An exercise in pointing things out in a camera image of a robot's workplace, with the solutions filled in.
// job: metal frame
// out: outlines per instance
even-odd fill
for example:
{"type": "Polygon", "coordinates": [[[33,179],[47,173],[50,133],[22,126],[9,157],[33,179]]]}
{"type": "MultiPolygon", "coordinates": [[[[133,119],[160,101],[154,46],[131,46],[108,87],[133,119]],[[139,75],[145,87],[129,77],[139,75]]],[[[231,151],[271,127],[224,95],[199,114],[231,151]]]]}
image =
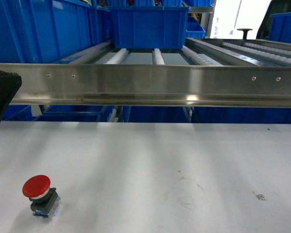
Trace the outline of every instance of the metal frame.
{"type": "Polygon", "coordinates": [[[0,64],[0,70],[22,77],[15,104],[291,107],[291,67],[235,59],[243,66],[0,64]]]}

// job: blue plastic crate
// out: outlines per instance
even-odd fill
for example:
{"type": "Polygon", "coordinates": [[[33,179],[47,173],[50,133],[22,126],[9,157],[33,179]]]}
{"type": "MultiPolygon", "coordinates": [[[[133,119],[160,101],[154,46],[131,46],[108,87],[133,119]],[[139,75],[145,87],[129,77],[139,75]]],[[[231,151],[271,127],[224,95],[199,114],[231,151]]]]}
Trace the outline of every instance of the blue plastic crate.
{"type": "Polygon", "coordinates": [[[91,46],[89,5],[0,0],[0,63],[51,63],[91,46]]]}
{"type": "Polygon", "coordinates": [[[291,13],[274,14],[269,40],[291,43],[291,13]]]}
{"type": "Polygon", "coordinates": [[[9,105],[2,120],[6,121],[32,121],[32,108],[30,105],[9,105]]]}
{"type": "Polygon", "coordinates": [[[109,7],[114,43],[127,49],[181,49],[189,7],[109,7]]]}
{"type": "Polygon", "coordinates": [[[182,6],[182,0],[161,0],[163,6],[182,6]]]}
{"type": "Polygon", "coordinates": [[[99,115],[101,121],[107,122],[112,109],[112,105],[52,105],[43,115],[99,115]]]}
{"type": "Polygon", "coordinates": [[[111,18],[111,13],[107,8],[92,6],[89,9],[89,27],[91,46],[100,44],[111,38],[111,22],[107,22],[107,17],[111,18]]]}
{"type": "Polygon", "coordinates": [[[81,114],[69,114],[69,115],[40,115],[35,121],[73,121],[73,122],[100,122],[100,115],[81,115],[81,114]]]}
{"type": "Polygon", "coordinates": [[[103,40],[107,41],[113,38],[113,24],[111,19],[111,12],[103,12],[103,40]]]}
{"type": "Polygon", "coordinates": [[[154,6],[154,0],[134,0],[134,6],[154,6]]]}
{"type": "Polygon", "coordinates": [[[211,6],[212,0],[186,0],[190,6],[211,6]]]}
{"type": "Polygon", "coordinates": [[[289,108],[195,107],[192,123],[291,124],[289,108]]]}
{"type": "Polygon", "coordinates": [[[206,31],[200,26],[194,17],[188,17],[186,37],[204,38],[206,31]]]}
{"type": "Polygon", "coordinates": [[[124,106],[124,122],[189,123],[184,107],[124,106]]]}
{"type": "Polygon", "coordinates": [[[108,6],[127,6],[126,0],[107,0],[108,6]]]}

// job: emergency stop button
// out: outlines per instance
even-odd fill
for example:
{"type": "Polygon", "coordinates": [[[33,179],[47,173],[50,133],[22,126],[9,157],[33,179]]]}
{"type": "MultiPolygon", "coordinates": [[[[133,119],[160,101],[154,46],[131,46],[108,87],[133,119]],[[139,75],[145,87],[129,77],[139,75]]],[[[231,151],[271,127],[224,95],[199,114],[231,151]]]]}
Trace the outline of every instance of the emergency stop button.
{"type": "Polygon", "coordinates": [[[24,196],[31,199],[40,199],[44,197],[50,186],[50,179],[45,175],[37,175],[27,180],[23,186],[24,196]]]}

